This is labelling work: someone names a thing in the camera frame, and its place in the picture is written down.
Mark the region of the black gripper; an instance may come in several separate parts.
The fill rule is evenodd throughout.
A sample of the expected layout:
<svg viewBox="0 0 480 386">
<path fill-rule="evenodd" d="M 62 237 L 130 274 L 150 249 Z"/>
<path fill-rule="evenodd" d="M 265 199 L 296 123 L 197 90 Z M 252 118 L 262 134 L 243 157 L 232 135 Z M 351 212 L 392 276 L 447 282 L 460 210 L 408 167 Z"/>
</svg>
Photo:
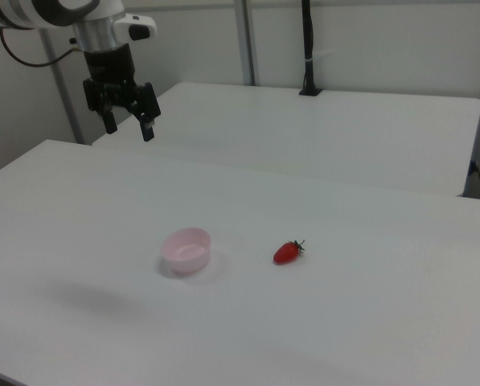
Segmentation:
<svg viewBox="0 0 480 386">
<path fill-rule="evenodd" d="M 106 133 L 117 132 L 113 107 L 121 107 L 137 118 L 143 140 L 152 140 L 161 109 L 151 83 L 137 84 L 134 80 L 129 45 L 108 51 L 85 51 L 84 58 L 89 70 L 89 78 L 83 81 L 88 108 L 101 116 Z"/>
</svg>

